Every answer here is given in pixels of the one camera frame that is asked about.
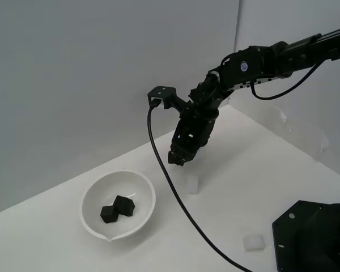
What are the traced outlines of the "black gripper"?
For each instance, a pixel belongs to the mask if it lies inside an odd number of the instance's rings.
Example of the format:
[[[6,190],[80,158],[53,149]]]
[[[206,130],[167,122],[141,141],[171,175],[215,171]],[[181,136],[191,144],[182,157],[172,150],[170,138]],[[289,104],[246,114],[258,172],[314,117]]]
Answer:
[[[168,152],[168,163],[180,165],[179,154],[185,155],[185,162],[192,161],[198,150],[209,140],[219,116],[217,109],[203,109],[187,103],[180,114],[180,120]]]

